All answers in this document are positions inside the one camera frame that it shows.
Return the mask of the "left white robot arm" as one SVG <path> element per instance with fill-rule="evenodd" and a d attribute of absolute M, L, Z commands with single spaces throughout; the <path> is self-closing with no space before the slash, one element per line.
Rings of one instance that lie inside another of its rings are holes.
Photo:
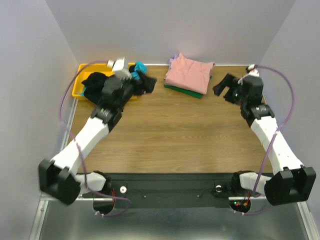
<path fill-rule="evenodd" d="M 110 179 L 103 173 L 77 172 L 97 143 L 117 125 L 136 86 L 132 77 L 120 78 L 116 74 L 105 81 L 98 104 L 80 132 L 52 159 L 44 159 L 38 165 L 39 188 L 43 193 L 66 205 L 72 204 L 79 194 L 114 195 Z"/>

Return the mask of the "pink t-shirt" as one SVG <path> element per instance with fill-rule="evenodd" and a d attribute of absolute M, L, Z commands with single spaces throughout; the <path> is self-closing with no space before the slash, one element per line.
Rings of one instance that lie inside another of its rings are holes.
<path fill-rule="evenodd" d="M 185 57 L 181 52 L 178 57 L 172 62 L 171 69 L 165 75 L 178 75 L 178 74 L 211 74 L 215 62 L 201 62 Z"/>

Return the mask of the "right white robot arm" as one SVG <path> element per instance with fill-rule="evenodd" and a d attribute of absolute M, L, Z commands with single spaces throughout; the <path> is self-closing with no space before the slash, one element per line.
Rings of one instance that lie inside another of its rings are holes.
<path fill-rule="evenodd" d="M 308 200 L 316 180 L 316 172 L 306 167 L 293 153 L 278 126 L 269 105 L 263 103 L 263 81 L 257 73 L 242 78 L 226 74 L 213 87 L 219 96 L 228 88 L 224 99 L 240 106 L 240 113 L 255 133 L 266 154 L 264 161 L 270 161 L 273 176 L 262 171 L 235 172 L 230 182 L 231 192 L 242 195 L 247 190 L 266 196 L 272 206 Z"/>

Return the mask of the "black garment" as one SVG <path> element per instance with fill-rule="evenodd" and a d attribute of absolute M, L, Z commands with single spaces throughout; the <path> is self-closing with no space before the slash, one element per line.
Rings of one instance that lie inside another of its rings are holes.
<path fill-rule="evenodd" d="M 132 80 L 134 84 L 137 84 L 137 90 L 133 91 L 133 95 L 141 96 L 152 93 L 157 79 L 146 75 L 141 70 L 134 72 L 134 74 L 137 74 L 137 77 L 133 77 Z M 107 76 L 101 72 L 91 73 L 87 79 L 82 81 L 85 88 L 83 91 L 84 97 L 93 104 L 98 105 L 105 83 L 113 79 L 116 79 L 115 74 Z"/>

